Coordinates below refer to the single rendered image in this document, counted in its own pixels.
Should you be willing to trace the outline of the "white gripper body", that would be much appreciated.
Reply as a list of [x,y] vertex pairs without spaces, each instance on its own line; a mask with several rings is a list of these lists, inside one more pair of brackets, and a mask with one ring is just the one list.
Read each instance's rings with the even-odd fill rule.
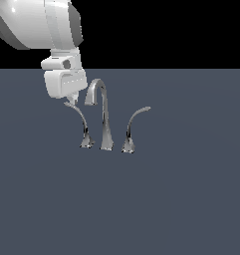
[[51,98],[61,99],[88,86],[84,70],[53,70],[46,71],[45,83]]

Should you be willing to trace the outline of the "chrome curved faucet spout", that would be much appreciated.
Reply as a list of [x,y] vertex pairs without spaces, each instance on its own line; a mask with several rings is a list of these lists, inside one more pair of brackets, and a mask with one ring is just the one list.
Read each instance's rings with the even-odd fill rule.
[[97,102],[97,89],[101,90],[102,103],[103,103],[103,137],[101,149],[112,150],[114,148],[114,142],[111,134],[110,120],[109,120],[109,107],[107,89],[105,83],[101,79],[93,79],[89,85],[86,93],[85,105],[96,106]]

